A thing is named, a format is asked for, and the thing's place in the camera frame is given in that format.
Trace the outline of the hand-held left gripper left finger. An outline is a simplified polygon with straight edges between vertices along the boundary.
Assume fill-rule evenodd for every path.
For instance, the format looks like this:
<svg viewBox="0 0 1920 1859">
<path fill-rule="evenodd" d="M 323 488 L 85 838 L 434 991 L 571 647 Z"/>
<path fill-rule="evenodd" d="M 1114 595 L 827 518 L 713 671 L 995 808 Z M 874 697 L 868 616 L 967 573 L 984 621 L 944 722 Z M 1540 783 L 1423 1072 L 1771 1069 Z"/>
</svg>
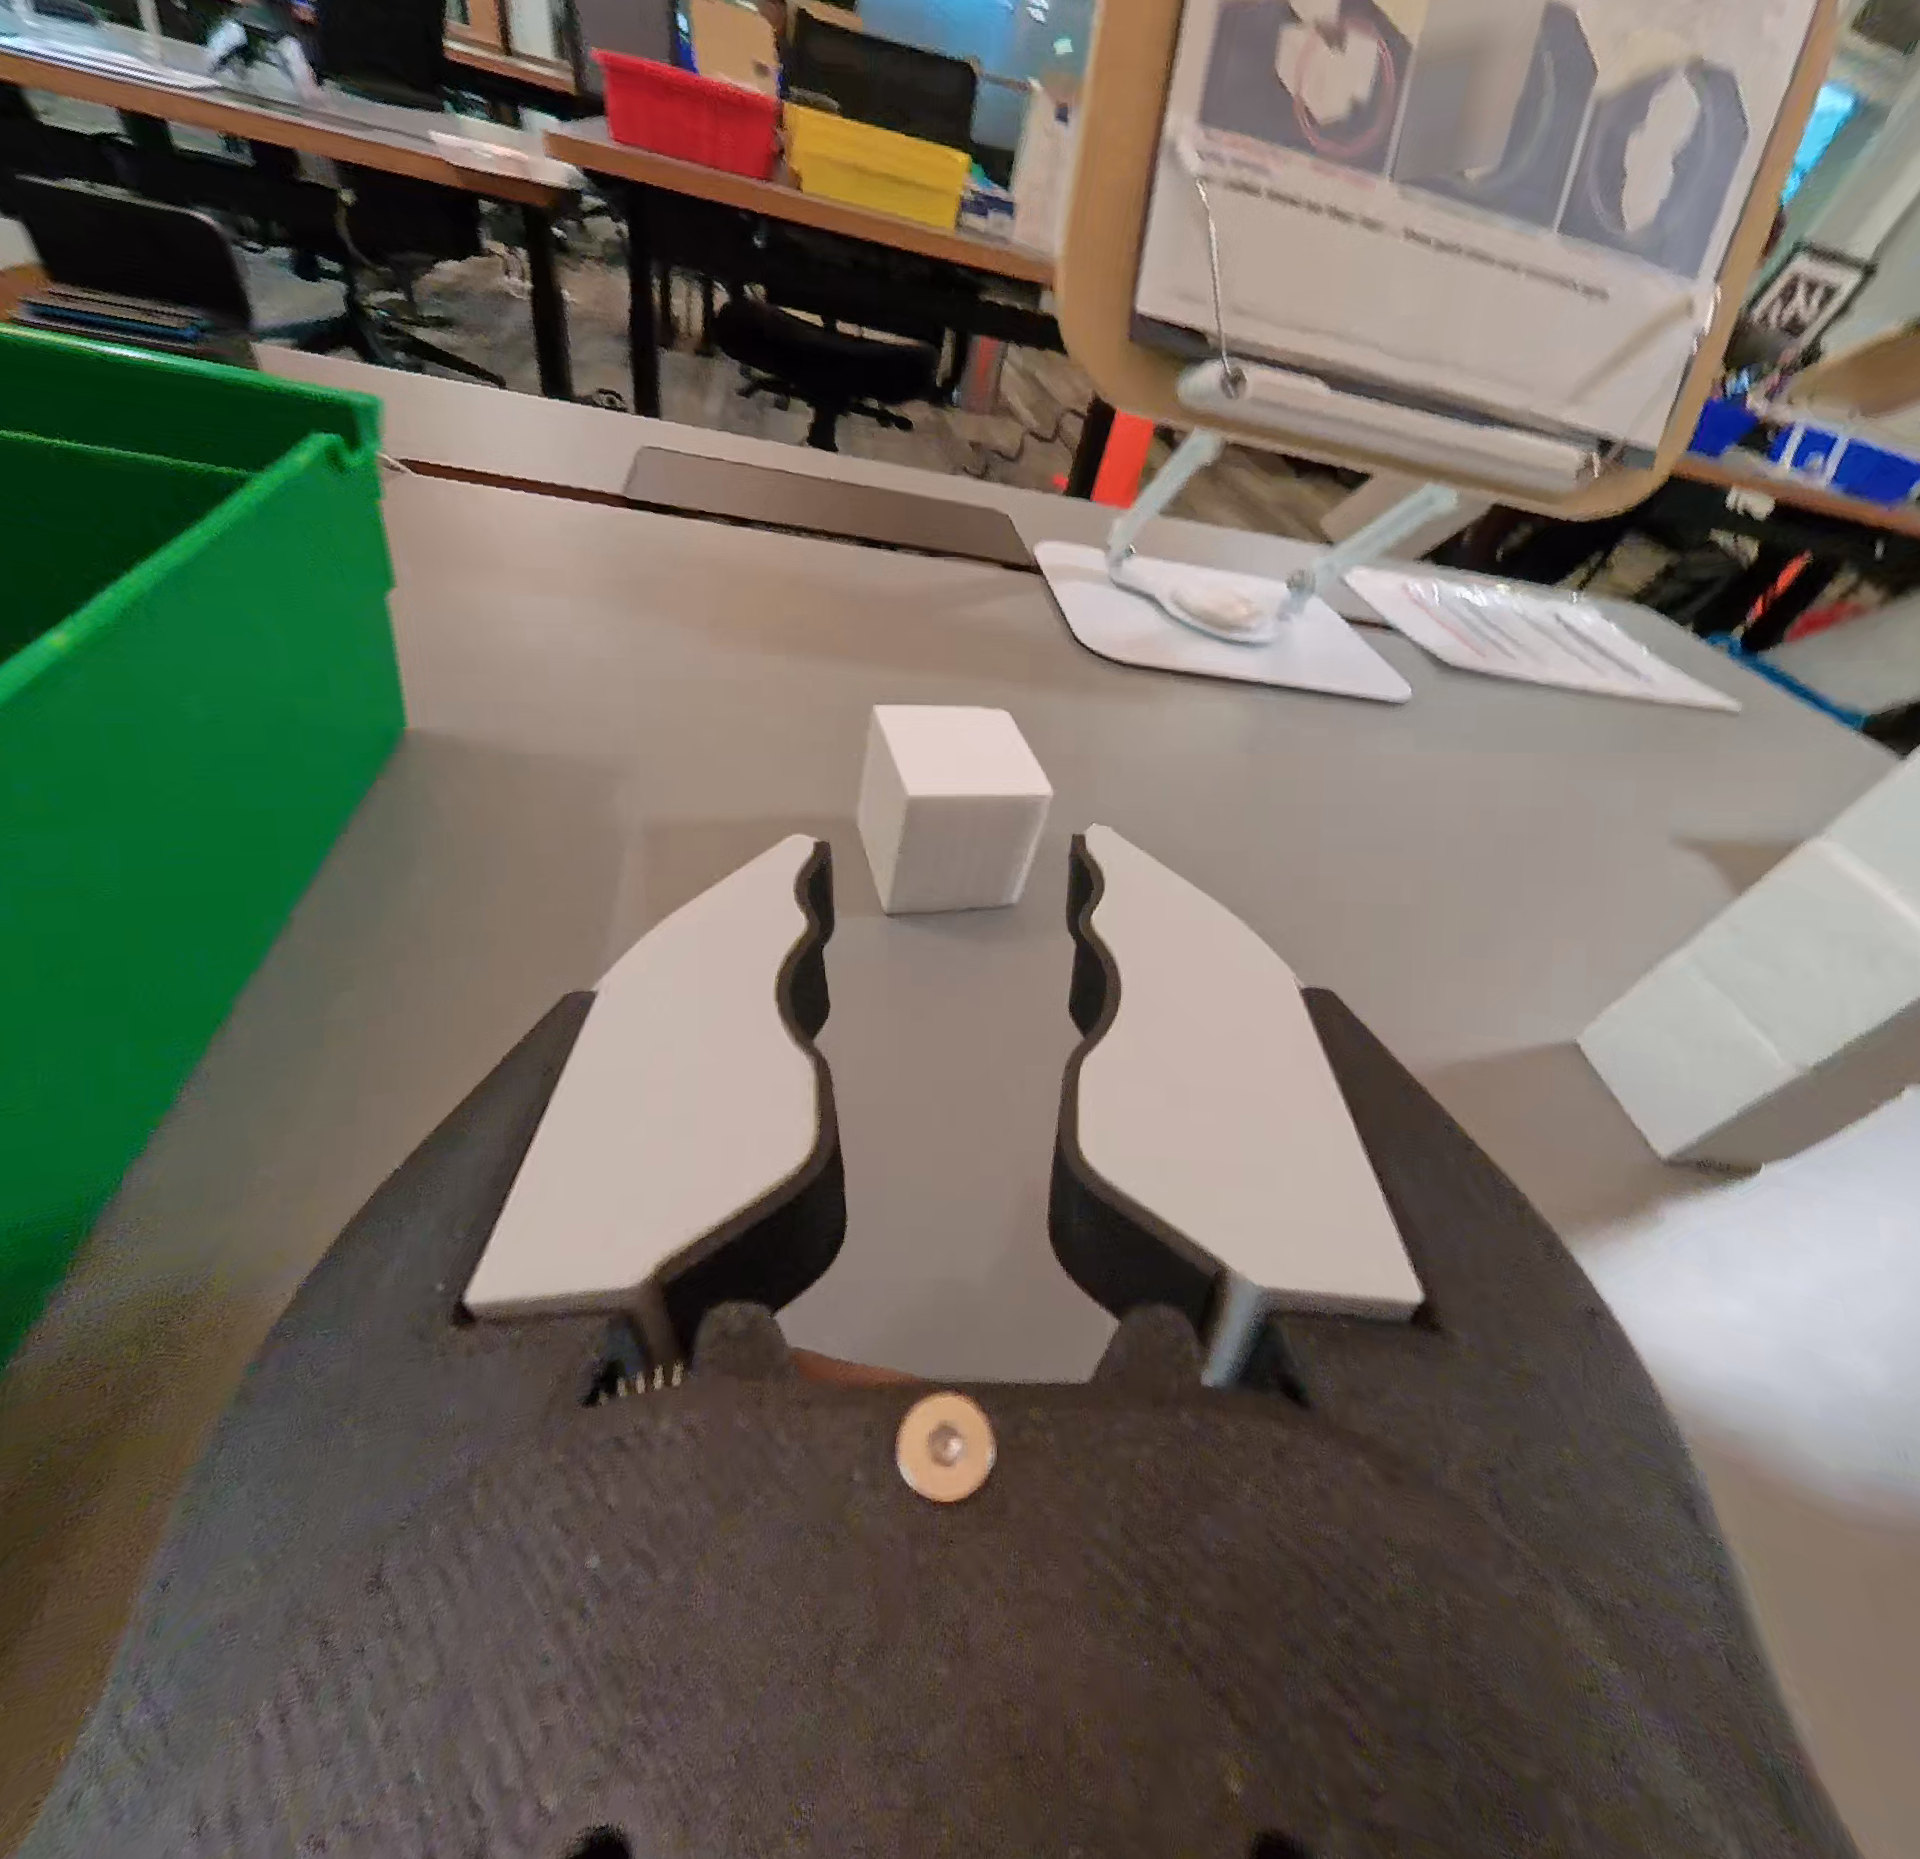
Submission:
<svg viewBox="0 0 1920 1859">
<path fill-rule="evenodd" d="M 781 1312 L 848 1232 L 820 1033 L 833 865 L 792 835 L 621 954 L 462 1292 L 474 1318 L 629 1318 L 686 1357 L 727 1303 Z"/>
</svg>

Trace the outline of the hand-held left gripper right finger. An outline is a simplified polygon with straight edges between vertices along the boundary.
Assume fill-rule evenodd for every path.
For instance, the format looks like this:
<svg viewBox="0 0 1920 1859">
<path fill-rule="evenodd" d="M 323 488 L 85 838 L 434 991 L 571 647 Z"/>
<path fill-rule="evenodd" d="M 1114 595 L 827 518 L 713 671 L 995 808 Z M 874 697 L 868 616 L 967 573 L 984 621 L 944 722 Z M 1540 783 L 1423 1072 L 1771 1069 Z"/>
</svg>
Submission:
<svg viewBox="0 0 1920 1859">
<path fill-rule="evenodd" d="M 1049 1239 L 1113 1318 L 1166 1308 L 1202 1383 L 1302 1391 L 1288 1318 L 1407 1325 L 1424 1285 L 1291 964 L 1108 824 L 1069 846 Z"/>
</svg>

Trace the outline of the green plastic bin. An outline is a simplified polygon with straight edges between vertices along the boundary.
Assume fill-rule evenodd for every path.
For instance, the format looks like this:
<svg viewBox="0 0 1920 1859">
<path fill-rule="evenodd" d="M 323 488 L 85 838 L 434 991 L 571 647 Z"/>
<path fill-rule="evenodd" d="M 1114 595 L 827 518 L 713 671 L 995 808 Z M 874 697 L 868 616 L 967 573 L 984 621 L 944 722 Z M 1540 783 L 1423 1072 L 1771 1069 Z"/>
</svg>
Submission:
<svg viewBox="0 0 1920 1859">
<path fill-rule="evenodd" d="M 9 1362 L 405 728 L 379 469 L 5 433 Z"/>
<path fill-rule="evenodd" d="M 238 473 L 311 439 L 382 453 L 370 394 L 20 327 L 3 330 L 3 432 Z"/>
</svg>

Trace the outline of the laminated paper sheet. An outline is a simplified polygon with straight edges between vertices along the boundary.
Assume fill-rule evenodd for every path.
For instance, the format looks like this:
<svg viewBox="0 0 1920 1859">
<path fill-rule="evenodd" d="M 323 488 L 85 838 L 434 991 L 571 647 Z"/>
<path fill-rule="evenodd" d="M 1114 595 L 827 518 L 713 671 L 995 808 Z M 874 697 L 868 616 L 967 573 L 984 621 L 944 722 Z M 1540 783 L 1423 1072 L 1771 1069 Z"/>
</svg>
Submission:
<svg viewBox="0 0 1920 1859">
<path fill-rule="evenodd" d="M 1736 697 L 1696 682 L 1567 593 L 1373 567 L 1342 583 L 1380 623 L 1454 671 L 1554 693 L 1740 712 Z"/>
</svg>

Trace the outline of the printed instruction sheet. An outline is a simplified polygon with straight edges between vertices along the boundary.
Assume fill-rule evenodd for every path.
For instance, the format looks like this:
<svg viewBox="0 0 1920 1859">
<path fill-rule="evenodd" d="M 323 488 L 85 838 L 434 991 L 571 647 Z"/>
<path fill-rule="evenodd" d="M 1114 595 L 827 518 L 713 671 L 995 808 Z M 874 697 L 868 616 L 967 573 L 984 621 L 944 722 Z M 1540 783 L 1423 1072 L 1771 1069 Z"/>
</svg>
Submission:
<svg viewBox="0 0 1920 1859">
<path fill-rule="evenodd" d="M 1133 323 L 1649 456 L 1821 0 L 1183 0 Z"/>
</svg>

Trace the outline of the row of blue bins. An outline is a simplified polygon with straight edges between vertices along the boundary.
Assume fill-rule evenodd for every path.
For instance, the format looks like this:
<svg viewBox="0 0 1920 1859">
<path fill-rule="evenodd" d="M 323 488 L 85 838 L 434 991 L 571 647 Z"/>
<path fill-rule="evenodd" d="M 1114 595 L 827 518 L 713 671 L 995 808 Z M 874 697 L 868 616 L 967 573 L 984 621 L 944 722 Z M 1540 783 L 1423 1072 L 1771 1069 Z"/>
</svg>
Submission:
<svg viewBox="0 0 1920 1859">
<path fill-rule="evenodd" d="M 1918 459 L 1888 448 L 1849 420 L 1808 414 L 1749 397 L 1719 397 L 1696 418 L 1692 456 L 1765 464 L 1774 479 L 1836 493 L 1851 502 L 1902 507 L 1915 502 Z"/>
</svg>

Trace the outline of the wooden background desk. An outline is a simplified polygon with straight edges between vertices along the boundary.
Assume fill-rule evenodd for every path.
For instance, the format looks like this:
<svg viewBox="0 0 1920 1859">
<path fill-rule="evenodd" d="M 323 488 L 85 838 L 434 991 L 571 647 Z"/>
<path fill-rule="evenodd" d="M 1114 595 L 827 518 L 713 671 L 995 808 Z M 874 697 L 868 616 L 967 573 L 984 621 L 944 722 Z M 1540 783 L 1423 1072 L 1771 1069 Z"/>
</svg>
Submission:
<svg viewBox="0 0 1920 1859">
<path fill-rule="evenodd" d="M 625 230 L 640 415 L 659 415 L 656 288 L 668 273 L 758 288 L 782 307 L 885 338 L 1069 352 L 1043 255 L 616 143 L 604 118 L 552 124 L 541 143 Z"/>
<path fill-rule="evenodd" d="M 584 190 L 574 166 L 530 132 L 338 92 L 258 96 L 208 75 L 54 36 L 9 38 L 5 87 L 90 102 L 141 121 L 187 124 L 243 143 L 328 159 L 516 209 L 526 249 L 534 347 L 543 399 L 573 399 L 573 359 L 555 245 L 557 217 Z"/>
</svg>

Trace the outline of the yellow plastic bin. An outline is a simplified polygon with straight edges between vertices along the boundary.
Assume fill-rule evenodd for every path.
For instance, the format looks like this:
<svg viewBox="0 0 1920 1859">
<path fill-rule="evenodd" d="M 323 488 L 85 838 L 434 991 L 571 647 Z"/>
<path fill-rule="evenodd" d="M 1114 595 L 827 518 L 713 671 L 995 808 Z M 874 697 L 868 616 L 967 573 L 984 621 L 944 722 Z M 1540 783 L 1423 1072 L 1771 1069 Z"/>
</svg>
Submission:
<svg viewBox="0 0 1920 1859">
<path fill-rule="evenodd" d="M 781 108 L 785 164 L 805 197 L 954 232 L 970 153 L 816 106 Z"/>
</svg>

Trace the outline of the red plastic bin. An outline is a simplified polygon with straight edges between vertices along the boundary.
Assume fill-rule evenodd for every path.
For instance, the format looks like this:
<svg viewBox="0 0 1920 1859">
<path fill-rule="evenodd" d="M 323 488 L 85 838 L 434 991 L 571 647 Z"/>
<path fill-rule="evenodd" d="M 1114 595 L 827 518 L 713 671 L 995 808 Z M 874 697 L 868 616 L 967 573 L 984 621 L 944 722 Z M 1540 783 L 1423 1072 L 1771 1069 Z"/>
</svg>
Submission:
<svg viewBox="0 0 1920 1859">
<path fill-rule="evenodd" d="M 593 49 L 612 143 L 769 181 L 781 157 L 781 100 L 624 50 Z"/>
</svg>

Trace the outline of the black and white poster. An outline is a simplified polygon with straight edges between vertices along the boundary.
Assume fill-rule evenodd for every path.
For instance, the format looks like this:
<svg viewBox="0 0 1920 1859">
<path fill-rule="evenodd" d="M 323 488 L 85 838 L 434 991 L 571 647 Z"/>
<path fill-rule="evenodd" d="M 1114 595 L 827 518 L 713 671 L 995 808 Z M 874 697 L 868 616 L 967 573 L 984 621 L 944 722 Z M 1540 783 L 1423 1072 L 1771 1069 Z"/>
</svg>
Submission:
<svg viewBox="0 0 1920 1859">
<path fill-rule="evenodd" d="M 1818 242 L 1800 242 L 1742 310 L 1747 345 L 1761 363 L 1782 367 L 1814 347 L 1876 276 L 1859 258 Z"/>
</svg>

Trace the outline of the cardboard box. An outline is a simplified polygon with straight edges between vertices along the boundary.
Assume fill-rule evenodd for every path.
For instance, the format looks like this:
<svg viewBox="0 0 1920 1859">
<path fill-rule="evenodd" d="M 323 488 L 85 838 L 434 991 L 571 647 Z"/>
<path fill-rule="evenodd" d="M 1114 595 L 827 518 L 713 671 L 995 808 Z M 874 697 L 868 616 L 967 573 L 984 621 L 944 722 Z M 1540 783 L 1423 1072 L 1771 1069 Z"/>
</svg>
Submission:
<svg viewBox="0 0 1920 1859">
<path fill-rule="evenodd" d="M 787 0 L 691 0 L 695 70 L 760 96 L 781 96 L 787 22 Z"/>
</svg>

